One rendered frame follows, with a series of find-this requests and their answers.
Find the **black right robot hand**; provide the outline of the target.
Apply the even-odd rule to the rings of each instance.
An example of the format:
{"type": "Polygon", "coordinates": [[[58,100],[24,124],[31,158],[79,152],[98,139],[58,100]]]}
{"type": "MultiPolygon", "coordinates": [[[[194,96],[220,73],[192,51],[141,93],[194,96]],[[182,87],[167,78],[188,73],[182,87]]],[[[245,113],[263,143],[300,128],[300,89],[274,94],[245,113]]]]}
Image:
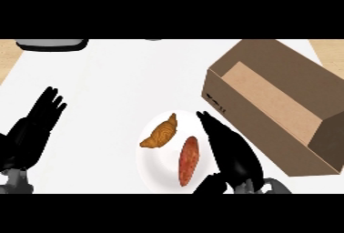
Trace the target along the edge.
{"type": "Polygon", "coordinates": [[[209,175],[195,194],[260,194],[265,186],[262,163],[243,136],[207,113],[197,112],[217,162],[219,172],[209,175]]]}

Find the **reddish sweet potato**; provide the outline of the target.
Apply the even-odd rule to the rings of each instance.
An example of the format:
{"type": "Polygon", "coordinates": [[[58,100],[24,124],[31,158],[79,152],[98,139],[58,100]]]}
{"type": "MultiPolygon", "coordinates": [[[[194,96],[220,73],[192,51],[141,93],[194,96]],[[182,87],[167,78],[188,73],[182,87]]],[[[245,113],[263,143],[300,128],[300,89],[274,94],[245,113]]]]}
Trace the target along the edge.
{"type": "Polygon", "coordinates": [[[200,161],[200,156],[201,154],[198,138],[189,137],[183,145],[179,158],[179,182],[182,187],[188,185],[192,178],[200,161]]]}

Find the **golden brown croissant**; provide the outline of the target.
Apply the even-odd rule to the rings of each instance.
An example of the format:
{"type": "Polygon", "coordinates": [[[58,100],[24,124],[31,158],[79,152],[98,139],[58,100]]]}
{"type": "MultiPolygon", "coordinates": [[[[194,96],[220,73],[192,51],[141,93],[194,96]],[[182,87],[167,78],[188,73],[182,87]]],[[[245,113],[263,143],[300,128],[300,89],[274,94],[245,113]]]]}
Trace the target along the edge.
{"type": "Polygon", "coordinates": [[[151,136],[142,141],[141,147],[157,148],[163,147],[176,134],[178,119],[176,114],[172,114],[167,121],[164,121],[151,133],[151,136]]]}

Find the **brown cardboard box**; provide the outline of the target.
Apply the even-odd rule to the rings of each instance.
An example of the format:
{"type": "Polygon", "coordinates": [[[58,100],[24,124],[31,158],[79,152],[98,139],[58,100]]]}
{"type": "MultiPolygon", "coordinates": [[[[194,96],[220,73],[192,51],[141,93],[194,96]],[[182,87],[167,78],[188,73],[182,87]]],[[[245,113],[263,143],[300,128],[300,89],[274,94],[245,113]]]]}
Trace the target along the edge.
{"type": "Polygon", "coordinates": [[[344,168],[344,79],[275,39],[209,67],[203,98],[291,177],[344,168]]]}

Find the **white round plate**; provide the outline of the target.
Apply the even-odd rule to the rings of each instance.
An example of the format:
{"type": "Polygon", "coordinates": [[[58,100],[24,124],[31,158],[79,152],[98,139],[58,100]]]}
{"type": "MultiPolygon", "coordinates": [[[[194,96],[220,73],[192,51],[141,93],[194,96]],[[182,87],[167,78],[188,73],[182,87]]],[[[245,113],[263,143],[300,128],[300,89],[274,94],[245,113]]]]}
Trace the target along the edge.
{"type": "Polygon", "coordinates": [[[136,163],[142,181],[157,194],[192,194],[209,175],[219,172],[217,162],[209,144],[209,136],[203,129],[197,114],[185,110],[172,110],[154,117],[147,124],[139,141],[144,141],[157,126],[176,114],[176,135],[170,142],[157,148],[138,147],[136,163]],[[189,137],[197,137],[200,144],[200,161],[192,178],[182,187],[179,181],[179,158],[189,137]]]}

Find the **black and grey appliance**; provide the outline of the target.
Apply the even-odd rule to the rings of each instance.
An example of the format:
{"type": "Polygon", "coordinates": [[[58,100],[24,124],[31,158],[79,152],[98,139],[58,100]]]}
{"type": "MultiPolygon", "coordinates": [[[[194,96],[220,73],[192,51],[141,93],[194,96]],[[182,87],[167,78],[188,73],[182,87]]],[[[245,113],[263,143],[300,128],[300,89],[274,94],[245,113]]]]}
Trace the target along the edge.
{"type": "Polygon", "coordinates": [[[23,50],[39,52],[80,51],[88,42],[88,39],[17,39],[17,45],[23,50]]]}

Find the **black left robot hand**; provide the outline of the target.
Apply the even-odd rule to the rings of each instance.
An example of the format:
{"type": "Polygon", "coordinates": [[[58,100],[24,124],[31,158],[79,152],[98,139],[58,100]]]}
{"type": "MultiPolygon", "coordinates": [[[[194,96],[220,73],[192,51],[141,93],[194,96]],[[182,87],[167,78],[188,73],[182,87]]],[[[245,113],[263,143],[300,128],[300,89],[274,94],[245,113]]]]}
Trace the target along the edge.
{"type": "Polygon", "coordinates": [[[52,129],[68,106],[51,86],[40,95],[27,117],[21,118],[8,134],[0,133],[0,172],[28,169],[39,162],[52,129]]]}

